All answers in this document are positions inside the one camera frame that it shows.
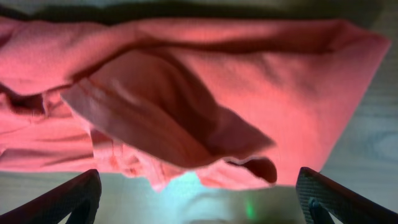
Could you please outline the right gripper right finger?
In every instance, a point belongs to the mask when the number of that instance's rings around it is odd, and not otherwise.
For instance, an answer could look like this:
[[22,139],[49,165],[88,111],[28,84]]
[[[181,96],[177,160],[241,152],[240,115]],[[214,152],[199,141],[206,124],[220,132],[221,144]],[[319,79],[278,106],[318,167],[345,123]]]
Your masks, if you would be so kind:
[[309,167],[300,169],[295,189],[307,224],[333,223],[333,217],[344,224],[397,223],[395,212]]

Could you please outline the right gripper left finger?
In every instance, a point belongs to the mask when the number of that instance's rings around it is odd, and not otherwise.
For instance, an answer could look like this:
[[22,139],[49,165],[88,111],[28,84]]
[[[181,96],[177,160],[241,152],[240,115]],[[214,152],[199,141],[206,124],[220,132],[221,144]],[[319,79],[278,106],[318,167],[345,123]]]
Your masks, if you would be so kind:
[[101,197],[101,180],[90,169],[45,194],[1,215],[1,224],[93,224]]

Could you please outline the red printed t-shirt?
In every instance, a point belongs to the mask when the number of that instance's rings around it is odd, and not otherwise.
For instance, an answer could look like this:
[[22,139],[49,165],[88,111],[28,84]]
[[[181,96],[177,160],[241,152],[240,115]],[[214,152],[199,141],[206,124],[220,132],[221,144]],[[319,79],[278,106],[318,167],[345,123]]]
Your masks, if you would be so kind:
[[344,20],[1,19],[1,170],[228,190],[321,170],[391,43]]

